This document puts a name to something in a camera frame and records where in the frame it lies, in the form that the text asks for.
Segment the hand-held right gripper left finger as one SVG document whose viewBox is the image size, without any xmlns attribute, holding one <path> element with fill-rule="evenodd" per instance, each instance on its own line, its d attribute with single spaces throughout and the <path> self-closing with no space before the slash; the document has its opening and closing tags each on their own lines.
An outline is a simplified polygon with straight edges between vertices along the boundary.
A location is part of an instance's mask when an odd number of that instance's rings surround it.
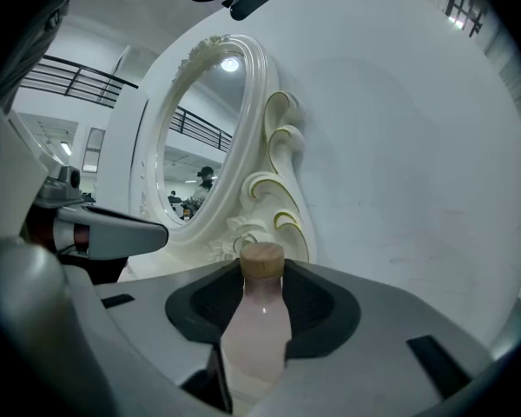
<svg viewBox="0 0 521 417">
<path fill-rule="evenodd" d="M 137 352 L 178 389 L 231 414 L 221 337 L 242 298 L 239 262 L 96 286 L 109 316 Z"/>
</svg>

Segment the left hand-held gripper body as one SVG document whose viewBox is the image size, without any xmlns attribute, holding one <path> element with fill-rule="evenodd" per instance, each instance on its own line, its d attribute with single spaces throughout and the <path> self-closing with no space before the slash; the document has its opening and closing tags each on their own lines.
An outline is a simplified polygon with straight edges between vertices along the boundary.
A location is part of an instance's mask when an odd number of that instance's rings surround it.
<svg viewBox="0 0 521 417">
<path fill-rule="evenodd" d="M 83 202 L 80 172 L 42 145 L 15 111 L 0 105 L 0 239 L 17 238 L 30 209 Z"/>
</svg>

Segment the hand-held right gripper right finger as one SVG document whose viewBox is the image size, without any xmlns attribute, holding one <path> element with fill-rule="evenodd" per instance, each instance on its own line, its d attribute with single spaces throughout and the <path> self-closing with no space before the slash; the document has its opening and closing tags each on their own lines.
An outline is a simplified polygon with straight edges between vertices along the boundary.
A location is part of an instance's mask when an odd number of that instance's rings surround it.
<svg viewBox="0 0 521 417">
<path fill-rule="evenodd" d="M 488 351 L 405 290 L 287 261 L 285 369 L 254 416 L 445 414 L 491 364 Z"/>
</svg>

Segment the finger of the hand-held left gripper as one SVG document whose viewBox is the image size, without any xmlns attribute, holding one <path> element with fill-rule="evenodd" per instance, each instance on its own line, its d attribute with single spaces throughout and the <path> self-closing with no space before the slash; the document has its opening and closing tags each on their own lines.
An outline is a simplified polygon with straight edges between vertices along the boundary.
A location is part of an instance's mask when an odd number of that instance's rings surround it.
<svg viewBox="0 0 521 417">
<path fill-rule="evenodd" d="M 89 260 L 116 260 L 163 248 L 168 230 L 96 205 L 72 205 L 56 211 L 54 246 L 59 255 Z"/>
</svg>

